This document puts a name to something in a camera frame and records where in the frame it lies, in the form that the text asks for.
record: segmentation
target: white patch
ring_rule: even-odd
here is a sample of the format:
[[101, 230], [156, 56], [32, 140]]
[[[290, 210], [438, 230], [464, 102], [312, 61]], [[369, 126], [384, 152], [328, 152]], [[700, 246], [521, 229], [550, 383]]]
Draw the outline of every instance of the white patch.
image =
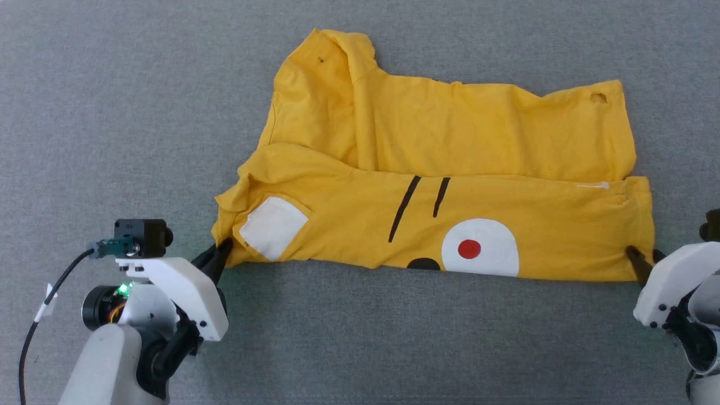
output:
[[[470, 249], [461, 249], [463, 242]], [[443, 240], [442, 257], [445, 270], [450, 272], [517, 277], [520, 271], [515, 236], [502, 223], [490, 219], [469, 219], [453, 226]]]
[[248, 215], [240, 228], [245, 242], [268, 260], [275, 261], [295, 238], [307, 216], [293, 204], [278, 197], [268, 197]]
[[590, 185], [590, 184], [578, 184], [577, 186], [578, 186], [578, 187], [591, 187], [591, 188], [604, 188], [605, 190], [609, 190], [609, 189], [610, 189], [610, 184], [609, 184], [608, 182], [600, 182], [600, 183], [595, 184], [595, 185]]

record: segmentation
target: black cable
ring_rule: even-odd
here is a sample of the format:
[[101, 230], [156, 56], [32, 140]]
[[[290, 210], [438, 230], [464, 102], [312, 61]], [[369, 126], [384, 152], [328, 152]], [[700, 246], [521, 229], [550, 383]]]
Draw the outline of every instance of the black cable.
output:
[[[50, 290], [50, 293], [47, 297], [45, 297], [45, 300], [42, 302], [44, 306], [47, 306], [50, 304], [50, 302], [53, 300], [53, 297], [55, 296], [55, 293], [58, 292], [58, 288], [63, 284], [66, 278], [70, 275], [70, 273], [73, 271], [75, 266], [78, 265], [78, 263], [85, 259], [86, 257], [90, 256], [93, 252], [95, 252], [95, 249], [87, 249], [83, 253], [80, 254], [80, 256], [77, 256], [75, 260], [73, 260], [72, 263], [68, 266], [67, 269], [63, 272], [63, 274], [58, 278], [58, 281], [53, 286], [53, 289]], [[20, 405], [26, 405], [26, 398], [25, 398], [25, 359], [27, 358], [27, 350], [30, 348], [30, 341], [32, 340], [32, 336], [35, 335], [35, 330], [37, 329], [37, 325], [40, 323], [40, 319], [36, 317], [35, 321], [32, 322], [32, 325], [30, 327], [30, 330], [27, 332], [27, 336], [25, 337], [25, 343], [22, 345], [22, 351], [20, 352], [20, 363], [17, 370], [17, 382], [20, 389]]]

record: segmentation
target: connector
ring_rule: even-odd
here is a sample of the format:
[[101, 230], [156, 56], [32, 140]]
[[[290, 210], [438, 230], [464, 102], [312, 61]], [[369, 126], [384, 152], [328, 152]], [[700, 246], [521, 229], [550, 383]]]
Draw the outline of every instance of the connector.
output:
[[126, 257], [128, 254], [136, 253], [139, 246], [131, 237], [119, 239], [102, 239], [94, 243], [88, 244], [88, 248], [95, 251], [89, 256], [91, 259], [100, 259], [108, 255], [116, 257]]

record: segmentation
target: red dot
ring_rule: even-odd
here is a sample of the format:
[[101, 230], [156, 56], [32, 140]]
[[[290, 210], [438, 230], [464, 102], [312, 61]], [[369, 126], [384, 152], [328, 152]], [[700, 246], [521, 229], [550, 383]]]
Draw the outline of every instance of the red dot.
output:
[[480, 244], [471, 239], [465, 239], [460, 242], [460, 245], [457, 247], [457, 252], [463, 259], [474, 259], [480, 255]]

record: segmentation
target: cartoon face print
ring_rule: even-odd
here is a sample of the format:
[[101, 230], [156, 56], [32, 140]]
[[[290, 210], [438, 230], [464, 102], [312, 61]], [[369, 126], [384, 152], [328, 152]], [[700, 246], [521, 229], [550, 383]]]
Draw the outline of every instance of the cartoon face print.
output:
[[[415, 176], [408, 191], [400, 203], [395, 221], [390, 230], [388, 241], [392, 243], [400, 219], [421, 177]], [[433, 218], [438, 212], [450, 183], [450, 177], [444, 177], [438, 189], [432, 210]], [[468, 218], [452, 226], [442, 240], [441, 257], [445, 270], [452, 272], [480, 273], [487, 275], [505, 275], [517, 277], [520, 269], [518, 245], [513, 233], [498, 221], [486, 218]], [[408, 268], [440, 270], [441, 265], [430, 257], [420, 257], [408, 263]]]
[[451, 272], [517, 277], [520, 269], [513, 233], [492, 219], [473, 218], [453, 226], [443, 240], [442, 255]]

